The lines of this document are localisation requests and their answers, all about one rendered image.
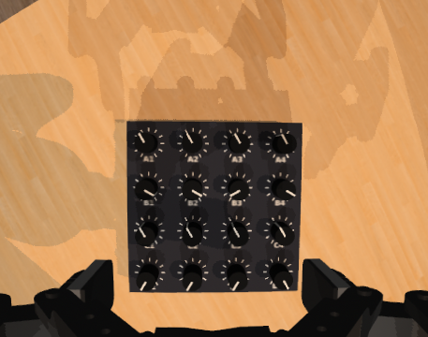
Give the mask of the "black knob box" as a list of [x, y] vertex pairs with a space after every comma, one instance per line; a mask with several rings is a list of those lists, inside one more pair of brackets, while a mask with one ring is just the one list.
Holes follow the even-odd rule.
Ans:
[[298, 291], [302, 153], [303, 123], [126, 121], [129, 292]]

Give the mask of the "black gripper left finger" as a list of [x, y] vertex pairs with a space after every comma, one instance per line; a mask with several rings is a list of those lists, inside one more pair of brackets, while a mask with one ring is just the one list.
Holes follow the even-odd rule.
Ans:
[[32, 304], [11, 306], [0, 293], [0, 337], [158, 337], [127, 324], [111, 310], [113, 301], [112, 260], [95, 259], [59, 288], [37, 293]]

